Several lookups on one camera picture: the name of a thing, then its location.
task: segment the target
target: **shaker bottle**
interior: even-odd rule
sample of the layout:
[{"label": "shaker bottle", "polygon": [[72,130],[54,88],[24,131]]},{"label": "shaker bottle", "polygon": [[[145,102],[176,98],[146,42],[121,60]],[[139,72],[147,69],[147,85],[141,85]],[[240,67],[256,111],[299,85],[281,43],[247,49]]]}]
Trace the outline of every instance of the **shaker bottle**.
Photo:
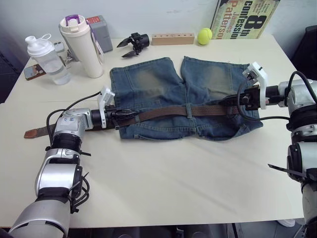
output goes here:
[{"label": "shaker bottle", "polygon": [[70,81],[70,74],[57,55],[53,44],[48,40],[50,37],[51,34],[45,34],[38,39],[35,36],[25,38],[25,42],[28,43],[28,54],[36,60],[55,84],[66,84]]},{"label": "shaker bottle", "polygon": [[60,21],[59,25],[62,36],[82,63],[87,75],[91,78],[100,77],[104,73],[102,62],[86,19],[81,15],[71,15]]}]

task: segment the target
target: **gray box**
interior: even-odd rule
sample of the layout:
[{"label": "gray box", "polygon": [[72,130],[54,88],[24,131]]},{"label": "gray box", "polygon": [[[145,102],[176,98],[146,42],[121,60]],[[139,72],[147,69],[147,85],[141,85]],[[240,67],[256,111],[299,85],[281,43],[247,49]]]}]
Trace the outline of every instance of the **gray box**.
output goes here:
[{"label": "gray box", "polygon": [[112,51],[112,43],[111,43],[111,38],[109,35],[107,23],[104,20],[103,16],[93,16],[86,18],[86,20],[89,22],[96,40],[98,41],[101,49],[103,52],[108,52]]}]

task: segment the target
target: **white table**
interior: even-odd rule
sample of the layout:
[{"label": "white table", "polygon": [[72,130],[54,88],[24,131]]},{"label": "white table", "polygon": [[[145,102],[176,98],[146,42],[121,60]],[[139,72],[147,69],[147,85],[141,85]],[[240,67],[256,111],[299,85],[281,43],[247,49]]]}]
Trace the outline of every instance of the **white table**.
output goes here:
[{"label": "white table", "polygon": [[[113,40],[113,46],[119,40]],[[295,70],[271,35],[258,40],[215,40],[207,46],[150,46],[138,57],[123,59],[130,47],[105,54],[105,73],[85,76],[74,63],[63,86],[21,74],[8,100],[0,105],[0,226],[11,226],[35,200],[34,180],[49,144],[47,136],[24,139],[26,130],[45,125],[49,112],[110,86],[109,70],[170,57],[179,73],[183,56],[232,63],[257,61],[269,85],[289,79]],[[27,66],[33,65],[30,60]],[[77,107],[97,108],[95,99]],[[287,116],[271,106],[260,116]],[[271,163],[286,166],[290,132],[284,120],[225,142],[196,137],[173,141],[121,140],[118,131],[87,132],[81,166],[90,172],[89,200],[71,216],[71,227],[124,227],[172,224],[251,222],[303,216],[300,184]]]}]

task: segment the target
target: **blue jeans shorts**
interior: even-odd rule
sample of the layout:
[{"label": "blue jeans shorts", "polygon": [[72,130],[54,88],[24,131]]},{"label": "blue jeans shorts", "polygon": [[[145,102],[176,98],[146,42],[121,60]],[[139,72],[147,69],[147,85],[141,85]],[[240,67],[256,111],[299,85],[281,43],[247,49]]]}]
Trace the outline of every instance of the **blue jeans shorts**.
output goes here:
[{"label": "blue jeans shorts", "polygon": [[[212,62],[184,57],[181,77],[170,58],[161,58],[110,71],[111,87],[117,109],[138,113],[168,106],[215,105],[237,93],[245,81],[242,72],[248,64]],[[258,111],[243,112],[259,118]],[[262,127],[240,115],[194,117],[191,115],[158,118],[123,126],[122,139],[178,139],[196,135],[209,140],[228,140]]]}]

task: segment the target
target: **brown leather belt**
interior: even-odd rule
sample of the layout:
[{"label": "brown leather belt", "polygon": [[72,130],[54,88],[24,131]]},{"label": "brown leather belt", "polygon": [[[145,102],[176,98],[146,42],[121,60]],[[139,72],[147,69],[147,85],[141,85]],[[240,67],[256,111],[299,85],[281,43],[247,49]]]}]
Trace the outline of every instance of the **brown leather belt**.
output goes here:
[{"label": "brown leather belt", "polygon": [[[210,116],[223,116],[223,115],[234,115],[238,114],[237,107],[224,107],[220,105],[214,106],[196,106],[196,107],[164,107],[153,109],[148,112],[139,113],[134,118],[118,120],[117,123],[119,126],[128,126],[136,124],[138,122],[143,122],[146,120],[157,119],[161,117],[170,117],[170,116],[185,116],[185,117],[210,117]],[[46,126],[41,128],[36,128],[28,130],[24,134],[24,138],[36,138],[40,136],[48,135]]]}]

